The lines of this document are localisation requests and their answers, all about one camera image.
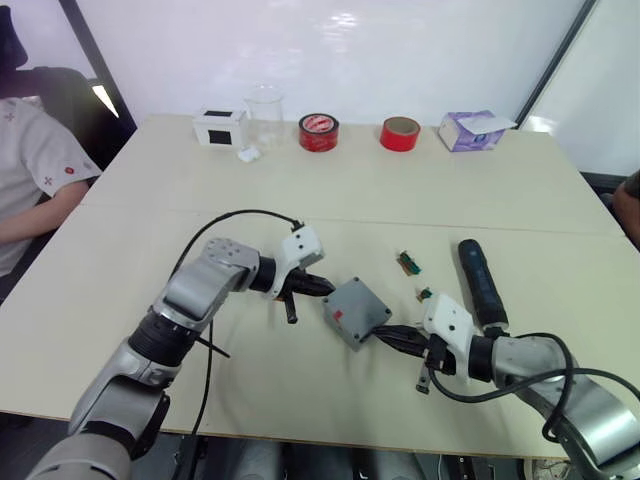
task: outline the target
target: glass beaker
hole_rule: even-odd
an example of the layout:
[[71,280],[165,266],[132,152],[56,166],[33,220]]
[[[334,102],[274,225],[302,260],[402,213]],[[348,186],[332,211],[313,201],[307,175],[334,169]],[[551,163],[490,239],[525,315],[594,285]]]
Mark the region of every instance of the glass beaker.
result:
[[245,97],[249,107],[249,138],[258,147],[271,148],[282,144],[282,92],[273,85],[257,85]]

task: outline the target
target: purple tissue box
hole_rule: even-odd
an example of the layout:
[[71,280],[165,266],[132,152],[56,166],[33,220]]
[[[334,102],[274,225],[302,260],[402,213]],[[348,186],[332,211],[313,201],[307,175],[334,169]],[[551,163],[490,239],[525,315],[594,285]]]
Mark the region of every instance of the purple tissue box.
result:
[[452,152],[491,150],[505,129],[514,125],[508,118],[496,117],[489,110],[449,112],[442,119],[438,135]]

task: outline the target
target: tape roll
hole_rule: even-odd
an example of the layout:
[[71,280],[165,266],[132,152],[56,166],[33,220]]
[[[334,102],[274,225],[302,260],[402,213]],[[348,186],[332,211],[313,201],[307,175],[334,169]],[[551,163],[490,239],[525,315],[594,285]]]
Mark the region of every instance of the tape roll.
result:
[[340,124],[326,113],[310,113],[298,122],[299,142],[302,148],[310,152],[326,152],[338,144]]
[[420,125],[408,117],[387,118],[382,124],[380,143],[394,152],[413,150],[420,133]]

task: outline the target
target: person's arm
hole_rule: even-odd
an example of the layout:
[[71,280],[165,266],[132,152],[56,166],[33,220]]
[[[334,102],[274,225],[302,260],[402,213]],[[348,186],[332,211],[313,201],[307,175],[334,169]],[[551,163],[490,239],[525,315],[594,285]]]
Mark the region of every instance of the person's arm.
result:
[[629,239],[640,249],[640,198],[629,194],[629,191],[635,192],[633,188],[637,187],[633,182],[638,182],[638,176],[639,172],[616,189],[613,194],[613,210]]
[[60,188],[51,200],[0,221],[0,244],[34,238],[62,225],[89,186],[85,181]]

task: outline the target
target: floor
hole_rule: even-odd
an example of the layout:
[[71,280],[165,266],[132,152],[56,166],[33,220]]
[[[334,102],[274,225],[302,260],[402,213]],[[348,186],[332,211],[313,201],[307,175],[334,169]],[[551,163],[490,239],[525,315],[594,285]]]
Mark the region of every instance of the floor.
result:
[[[24,480],[38,460],[66,435],[66,422],[45,419],[21,421],[26,417],[14,417],[8,421],[6,416],[2,421],[1,418],[0,478],[2,480]],[[177,434],[160,434],[151,451],[133,463],[132,480],[171,480],[175,468],[175,454],[182,438]],[[207,440],[207,455],[201,460],[194,480],[281,479],[281,476],[272,472],[275,468],[274,464],[268,462],[269,451],[270,449],[273,451],[274,447],[278,452],[281,450],[285,452],[282,457],[288,464],[286,468],[289,480],[341,480],[343,478],[352,480],[353,478],[350,462],[353,459],[354,450],[351,449],[289,444],[283,447],[273,442],[247,442],[216,437],[209,437]],[[360,476],[362,479],[368,477],[372,480],[374,478],[377,480],[437,480],[438,478],[449,480],[444,463],[441,465],[440,477],[438,477],[440,459],[438,455],[398,455],[371,450],[357,452],[360,458],[364,455],[362,464],[366,466],[364,468],[366,474],[355,475],[356,478]],[[493,458],[489,459],[489,464],[495,471],[493,480],[519,478],[516,460]],[[260,472],[260,476],[255,475],[257,471]],[[378,471],[379,474],[371,475],[369,472],[372,471]],[[578,478],[578,476],[570,477],[573,480]]]

